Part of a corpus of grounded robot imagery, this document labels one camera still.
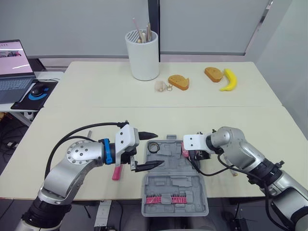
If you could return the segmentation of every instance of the laptop keyboard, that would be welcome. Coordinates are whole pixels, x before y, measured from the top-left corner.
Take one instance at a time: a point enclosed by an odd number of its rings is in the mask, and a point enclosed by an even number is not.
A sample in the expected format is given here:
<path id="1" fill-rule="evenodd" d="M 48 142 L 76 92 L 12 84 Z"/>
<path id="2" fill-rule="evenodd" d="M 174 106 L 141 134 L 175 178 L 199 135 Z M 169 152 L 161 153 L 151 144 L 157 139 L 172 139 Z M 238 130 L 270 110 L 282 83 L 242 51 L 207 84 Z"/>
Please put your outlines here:
<path id="1" fill-rule="evenodd" d="M 14 79 L 14 80 L 1 80 L 0 90 L 17 90 L 24 89 L 33 79 Z"/>

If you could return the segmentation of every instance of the key ring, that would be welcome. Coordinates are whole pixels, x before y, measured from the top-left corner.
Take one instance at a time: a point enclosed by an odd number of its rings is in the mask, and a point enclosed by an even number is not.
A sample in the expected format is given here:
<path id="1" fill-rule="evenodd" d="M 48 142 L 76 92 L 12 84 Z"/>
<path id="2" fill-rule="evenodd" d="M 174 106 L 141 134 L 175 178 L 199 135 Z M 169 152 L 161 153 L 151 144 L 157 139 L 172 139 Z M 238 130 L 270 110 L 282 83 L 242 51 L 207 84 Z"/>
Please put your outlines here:
<path id="1" fill-rule="evenodd" d="M 167 91 L 172 91 L 172 85 L 169 84 L 169 86 L 167 86 Z"/>
<path id="2" fill-rule="evenodd" d="M 153 153 L 153 154 L 157 153 L 159 151 L 159 149 L 160 148 L 159 148 L 159 144 L 158 143 L 153 142 L 153 141 L 148 143 L 148 150 L 149 150 L 150 153 Z"/>

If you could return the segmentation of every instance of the laptop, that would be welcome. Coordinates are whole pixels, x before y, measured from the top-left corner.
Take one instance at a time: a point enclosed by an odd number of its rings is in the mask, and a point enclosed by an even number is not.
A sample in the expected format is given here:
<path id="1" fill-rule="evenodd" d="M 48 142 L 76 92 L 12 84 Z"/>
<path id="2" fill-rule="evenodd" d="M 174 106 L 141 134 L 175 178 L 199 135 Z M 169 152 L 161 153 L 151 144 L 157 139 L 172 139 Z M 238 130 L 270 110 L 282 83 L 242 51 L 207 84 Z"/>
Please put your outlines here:
<path id="1" fill-rule="evenodd" d="M 0 103 L 19 101 L 34 79 L 20 40 L 0 41 Z"/>

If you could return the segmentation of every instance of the gray tool case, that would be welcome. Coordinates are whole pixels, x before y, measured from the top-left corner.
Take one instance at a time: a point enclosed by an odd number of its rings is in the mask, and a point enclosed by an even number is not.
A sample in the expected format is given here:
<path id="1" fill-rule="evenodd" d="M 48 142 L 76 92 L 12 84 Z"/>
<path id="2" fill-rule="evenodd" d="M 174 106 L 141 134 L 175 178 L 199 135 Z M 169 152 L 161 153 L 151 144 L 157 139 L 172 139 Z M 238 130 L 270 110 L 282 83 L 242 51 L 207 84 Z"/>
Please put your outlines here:
<path id="1" fill-rule="evenodd" d="M 157 153 L 150 153 L 146 145 L 146 161 L 164 160 L 151 169 L 142 182 L 141 213 L 145 217 L 197 217 L 208 215 L 208 204 L 203 176 L 181 154 L 182 141 L 175 135 L 155 141 Z M 186 204 L 173 204 L 171 196 L 186 194 Z M 147 196 L 160 195 L 161 203 L 146 204 Z"/>

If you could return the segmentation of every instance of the mouse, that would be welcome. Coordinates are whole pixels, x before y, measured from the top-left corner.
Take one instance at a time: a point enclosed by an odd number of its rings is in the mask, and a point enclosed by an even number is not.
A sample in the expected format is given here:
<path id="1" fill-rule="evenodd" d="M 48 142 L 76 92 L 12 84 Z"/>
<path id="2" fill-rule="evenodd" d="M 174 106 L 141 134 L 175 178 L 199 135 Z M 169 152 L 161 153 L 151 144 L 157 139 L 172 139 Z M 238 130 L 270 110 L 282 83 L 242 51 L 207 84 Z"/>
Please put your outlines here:
<path id="1" fill-rule="evenodd" d="M 47 86 L 44 84 L 36 84 L 31 88 L 30 93 L 33 96 L 39 96 L 45 92 L 46 88 Z"/>

